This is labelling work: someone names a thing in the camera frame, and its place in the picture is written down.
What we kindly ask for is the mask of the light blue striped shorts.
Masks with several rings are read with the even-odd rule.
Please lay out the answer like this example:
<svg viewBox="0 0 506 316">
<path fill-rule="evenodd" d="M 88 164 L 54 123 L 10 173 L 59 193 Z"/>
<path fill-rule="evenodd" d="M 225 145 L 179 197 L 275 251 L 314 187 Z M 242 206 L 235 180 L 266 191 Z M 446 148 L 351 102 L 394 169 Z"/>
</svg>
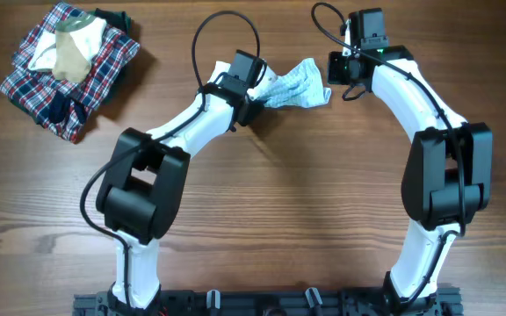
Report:
<svg viewBox="0 0 506 316">
<path fill-rule="evenodd" d="M 278 80 L 270 86 L 260 84 L 265 69 L 260 60 L 245 54 L 236 54 L 232 63 L 217 61 L 204 93 L 236 106 L 246 97 L 264 100 L 264 108 L 272 109 L 312 108 L 329 102 L 331 89 L 323 85 L 314 59 L 306 58 L 286 75 L 278 75 Z"/>
</svg>

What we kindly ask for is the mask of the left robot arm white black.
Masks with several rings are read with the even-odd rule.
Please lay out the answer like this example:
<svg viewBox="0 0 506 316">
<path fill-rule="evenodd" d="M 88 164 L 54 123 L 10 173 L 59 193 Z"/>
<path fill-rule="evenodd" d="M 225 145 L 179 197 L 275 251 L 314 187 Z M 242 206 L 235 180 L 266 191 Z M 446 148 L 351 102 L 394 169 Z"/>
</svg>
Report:
<svg viewBox="0 0 506 316">
<path fill-rule="evenodd" d="M 259 113 L 263 105 L 252 95 L 266 87 L 267 70 L 263 59 L 237 51 L 232 63 L 218 65 L 191 105 L 167 124 L 147 132 L 128 128 L 119 136 L 96 201 L 117 241 L 109 309 L 121 315 L 159 312 L 160 240 L 179 211 L 191 159 Z"/>
</svg>

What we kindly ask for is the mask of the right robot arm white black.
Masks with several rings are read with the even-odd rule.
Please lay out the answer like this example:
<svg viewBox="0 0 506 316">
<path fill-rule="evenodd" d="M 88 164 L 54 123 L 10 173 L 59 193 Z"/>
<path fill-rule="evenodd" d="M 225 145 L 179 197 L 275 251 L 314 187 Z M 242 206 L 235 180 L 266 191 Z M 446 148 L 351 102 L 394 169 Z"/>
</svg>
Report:
<svg viewBox="0 0 506 316">
<path fill-rule="evenodd" d="M 452 243 L 488 205 L 493 134 L 453 111 L 426 83 L 406 47 L 390 45 L 382 9 L 355 11 L 342 22 L 343 49 L 329 55 L 328 82 L 372 93 L 411 142 L 401 181 L 408 231 L 384 290 L 401 312 L 424 309 L 436 299 Z"/>
</svg>

